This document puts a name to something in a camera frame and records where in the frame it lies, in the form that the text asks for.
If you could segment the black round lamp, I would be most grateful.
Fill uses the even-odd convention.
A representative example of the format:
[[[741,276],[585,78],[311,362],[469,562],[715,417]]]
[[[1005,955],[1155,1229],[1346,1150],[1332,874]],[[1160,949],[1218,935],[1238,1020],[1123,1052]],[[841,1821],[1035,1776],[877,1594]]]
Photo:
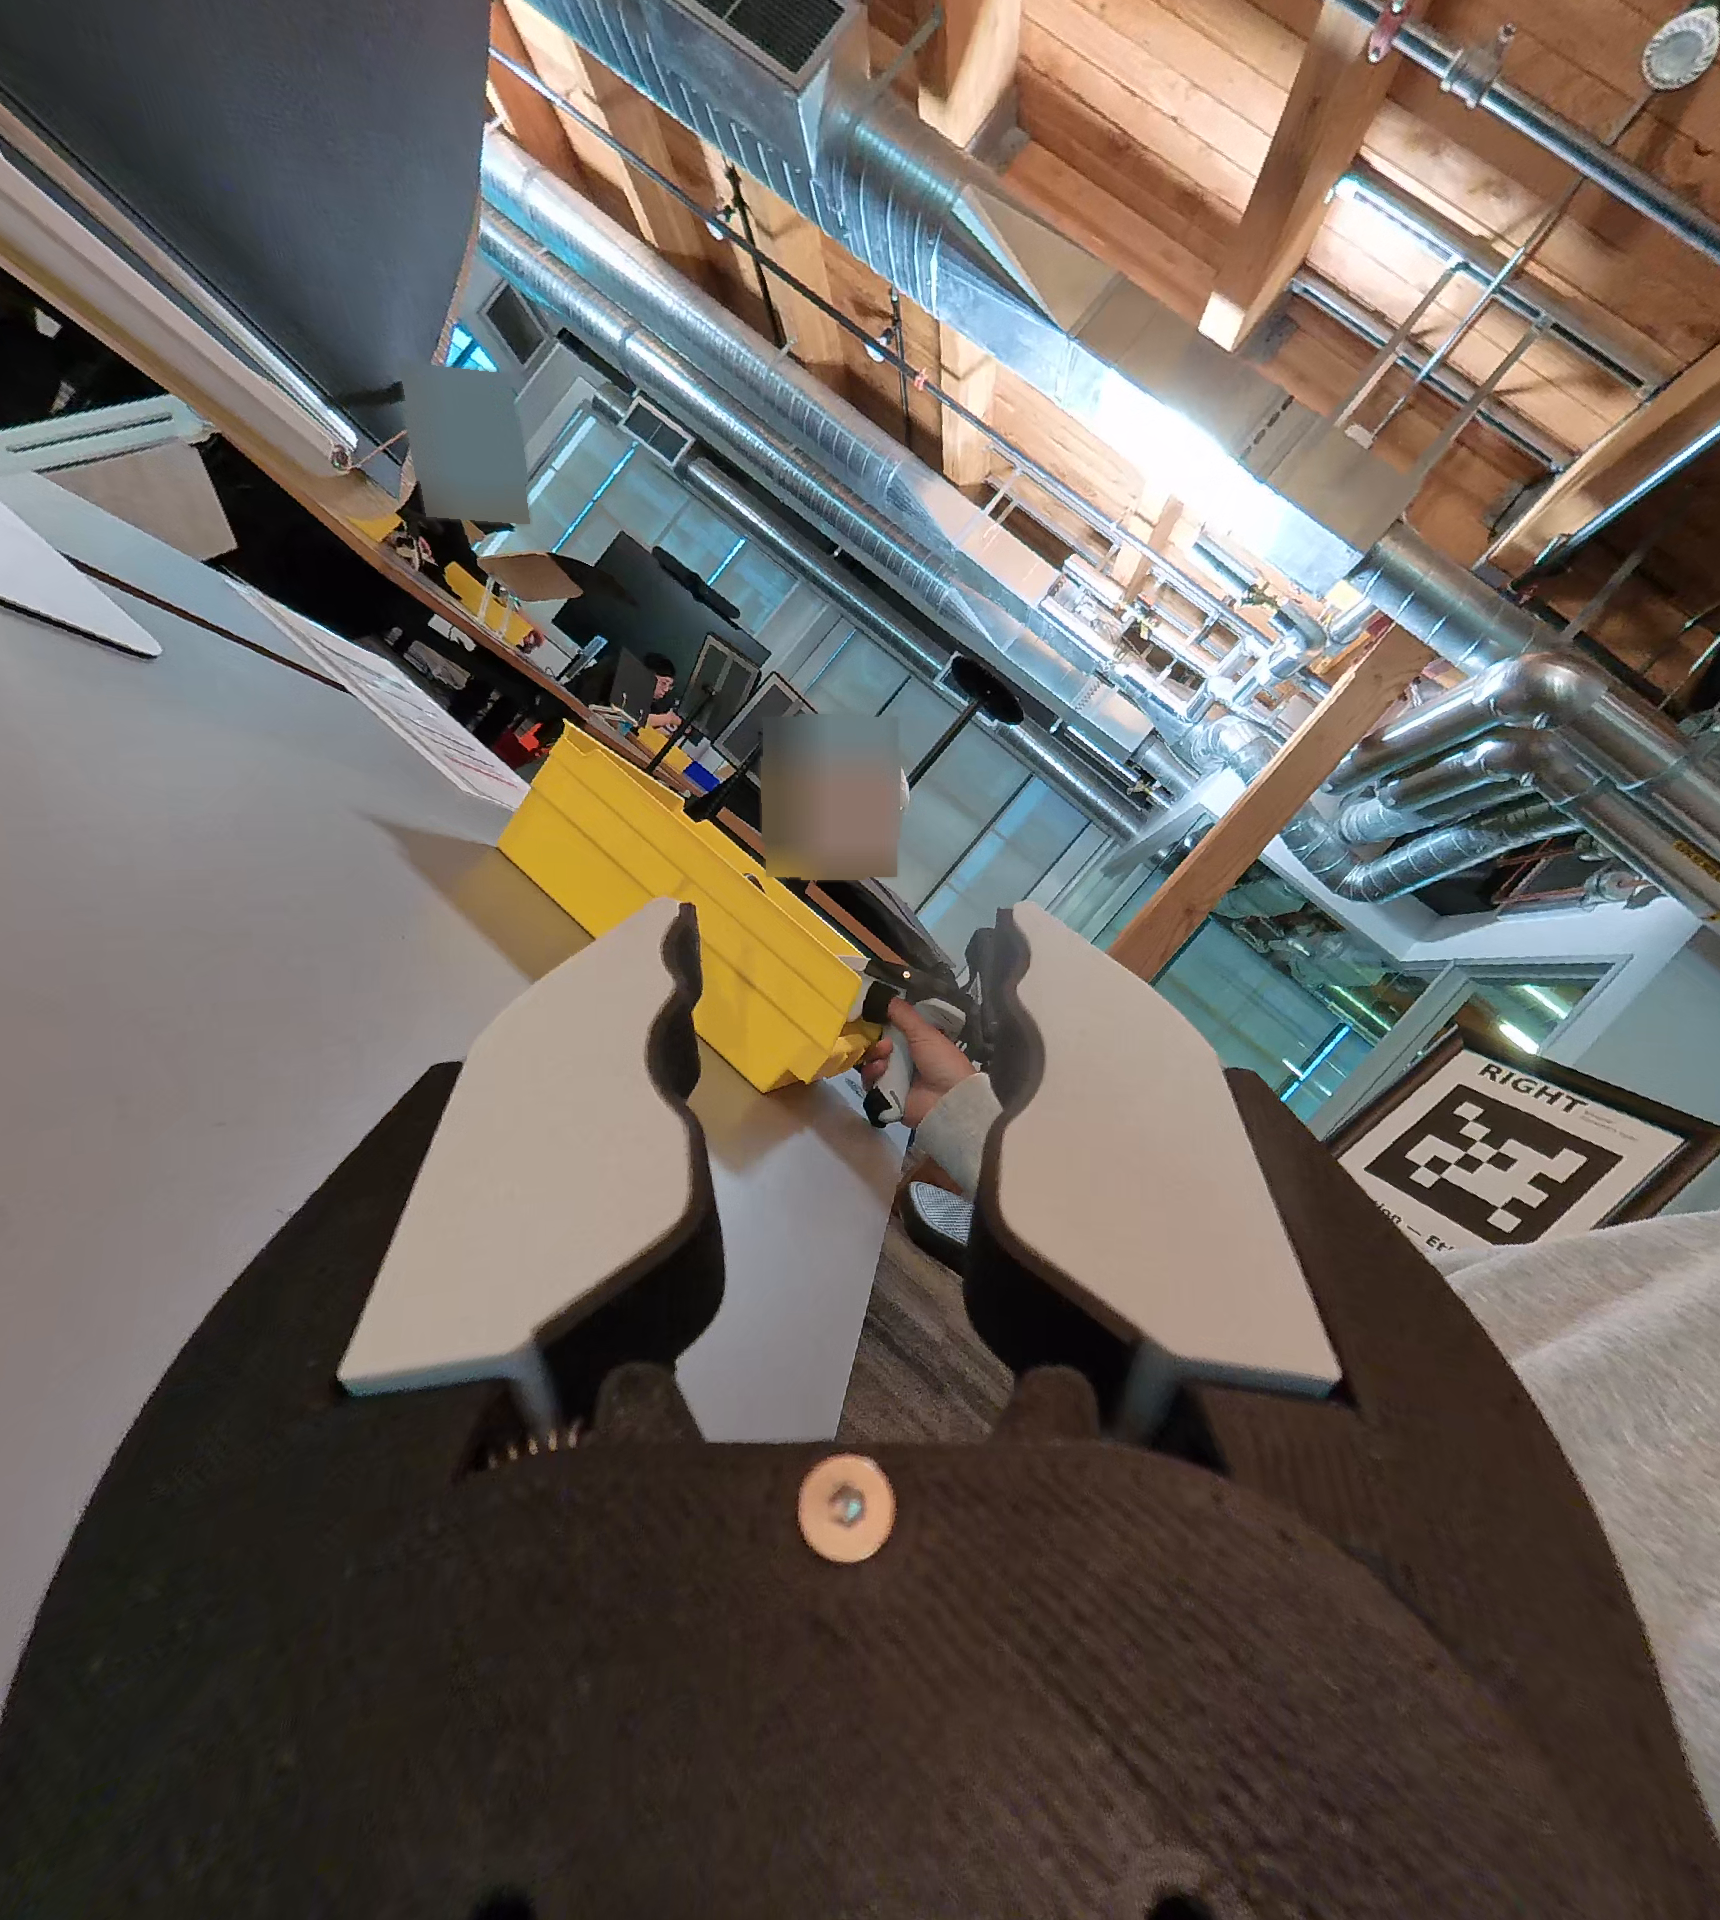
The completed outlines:
[[[932,742],[932,746],[925,746],[925,755],[904,774],[908,792],[921,787],[921,779],[942,759],[953,742],[965,734],[978,719],[988,719],[988,724],[1001,730],[1020,727],[1028,720],[1028,708],[1016,690],[1009,687],[976,655],[953,655],[939,677],[939,687],[955,691],[962,708]]]

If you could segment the dark grey panel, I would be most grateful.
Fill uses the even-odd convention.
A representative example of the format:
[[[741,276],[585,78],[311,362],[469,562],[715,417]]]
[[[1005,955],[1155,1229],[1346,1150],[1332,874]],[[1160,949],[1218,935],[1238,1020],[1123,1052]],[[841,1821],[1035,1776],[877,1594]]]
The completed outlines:
[[[481,199],[487,3],[0,3],[0,103],[368,439]]]

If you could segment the framed marker sign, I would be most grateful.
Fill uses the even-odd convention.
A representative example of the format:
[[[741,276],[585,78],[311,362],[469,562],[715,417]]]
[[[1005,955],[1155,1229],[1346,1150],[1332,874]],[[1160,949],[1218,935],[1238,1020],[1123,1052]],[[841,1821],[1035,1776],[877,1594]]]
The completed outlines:
[[[1640,1220],[1720,1155],[1720,1123],[1446,1029],[1328,1153],[1429,1257]]]

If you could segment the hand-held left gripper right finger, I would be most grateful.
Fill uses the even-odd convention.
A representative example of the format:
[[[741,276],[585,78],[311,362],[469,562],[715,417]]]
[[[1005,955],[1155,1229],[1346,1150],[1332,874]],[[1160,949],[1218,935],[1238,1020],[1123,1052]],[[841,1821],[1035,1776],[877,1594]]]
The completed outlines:
[[[1010,1374],[1087,1374],[1155,1433],[1179,1388],[1323,1403],[1342,1380],[1214,1049],[1043,907],[988,951],[994,1118],[965,1307]]]

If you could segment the silver insulated pipes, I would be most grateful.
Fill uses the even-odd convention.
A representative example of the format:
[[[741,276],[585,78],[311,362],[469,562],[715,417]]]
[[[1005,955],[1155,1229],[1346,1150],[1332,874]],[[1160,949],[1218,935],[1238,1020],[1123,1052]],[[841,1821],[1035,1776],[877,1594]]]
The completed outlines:
[[[1402,716],[1353,746],[1332,796],[1374,787],[1486,739],[1517,743],[1517,779],[1554,799],[1554,762],[1584,771],[1584,796],[1617,792],[1720,865],[1720,730],[1685,734],[1584,660],[1528,654]]]

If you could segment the yellow plastic bin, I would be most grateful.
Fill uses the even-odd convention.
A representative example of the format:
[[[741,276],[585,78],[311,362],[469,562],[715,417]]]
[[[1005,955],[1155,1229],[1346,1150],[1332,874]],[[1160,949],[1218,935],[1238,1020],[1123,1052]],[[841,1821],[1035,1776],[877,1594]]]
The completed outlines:
[[[696,909],[702,998],[693,1023],[754,1092],[856,1068],[884,1029],[863,1020],[863,955],[673,788],[565,727],[500,832],[510,858],[588,935],[650,901]]]

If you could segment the black wall screen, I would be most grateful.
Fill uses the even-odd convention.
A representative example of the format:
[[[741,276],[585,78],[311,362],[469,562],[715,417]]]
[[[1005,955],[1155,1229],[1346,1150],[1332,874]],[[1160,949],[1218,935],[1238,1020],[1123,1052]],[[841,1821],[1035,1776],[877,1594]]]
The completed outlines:
[[[680,677],[693,668],[708,636],[767,660],[730,602],[658,545],[641,545],[626,533],[580,564],[579,588],[551,614],[565,640],[610,640],[641,660],[656,654],[673,660]]]

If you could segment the grey desk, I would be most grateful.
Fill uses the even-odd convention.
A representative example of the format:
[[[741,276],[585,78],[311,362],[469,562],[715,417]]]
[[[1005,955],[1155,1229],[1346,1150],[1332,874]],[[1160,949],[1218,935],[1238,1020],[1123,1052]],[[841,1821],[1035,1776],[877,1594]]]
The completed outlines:
[[[700,1039],[725,1300],[590,1422],[339,1380],[590,938],[347,691],[0,609],[0,1918],[910,1918],[915,1579],[807,1547],[900,1146]]]

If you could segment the wooden beam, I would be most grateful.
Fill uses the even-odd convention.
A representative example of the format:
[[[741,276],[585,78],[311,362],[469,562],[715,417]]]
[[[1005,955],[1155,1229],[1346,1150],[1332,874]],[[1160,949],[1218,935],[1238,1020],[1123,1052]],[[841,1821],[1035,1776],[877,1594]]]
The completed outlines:
[[[1203,843],[1111,938],[1111,959],[1123,971],[1155,984],[1167,963],[1177,959],[1210,920],[1210,909],[1223,892],[1236,888],[1282,827],[1295,822],[1340,759],[1374,730],[1402,690],[1407,690],[1428,664],[1429,651],[1419,640],[1399,629],[1388,616],[1374,616],[1323,704],[1316,704],[1282,749],[1245,783]]]

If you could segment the white printed sheet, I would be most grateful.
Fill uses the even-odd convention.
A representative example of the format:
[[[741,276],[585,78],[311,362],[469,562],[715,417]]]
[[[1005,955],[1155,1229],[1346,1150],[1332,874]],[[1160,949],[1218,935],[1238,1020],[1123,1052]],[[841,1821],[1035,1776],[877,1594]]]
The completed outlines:
[[[345,687],[391,734],[432,762],[461,792],[514,812],[529,783],[495,756],[473,734],[436,704],[393,660],[376,655],[318,622],[283,609],[250,586],[238,586],[244,602],[269,616],[301,655]]]

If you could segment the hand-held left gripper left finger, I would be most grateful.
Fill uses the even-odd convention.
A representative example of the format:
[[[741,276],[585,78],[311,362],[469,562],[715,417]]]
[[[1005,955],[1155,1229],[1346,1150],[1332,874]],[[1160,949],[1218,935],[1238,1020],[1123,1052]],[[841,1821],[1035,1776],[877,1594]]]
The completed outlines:
[[[696,909],[650,901],[470,1042],[339,1364],[353,1397],[500,1380],[590,1422],[619,1364],[673,1367],[725,1300]]]

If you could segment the person's grey hoodie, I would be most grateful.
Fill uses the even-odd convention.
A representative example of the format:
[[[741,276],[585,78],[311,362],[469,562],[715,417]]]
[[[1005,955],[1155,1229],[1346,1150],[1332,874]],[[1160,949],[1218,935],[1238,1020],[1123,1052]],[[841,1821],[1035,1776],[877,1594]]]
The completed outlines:
[[[1720,1212],[1429,1261],[1592,1501],[1720,1832]]]

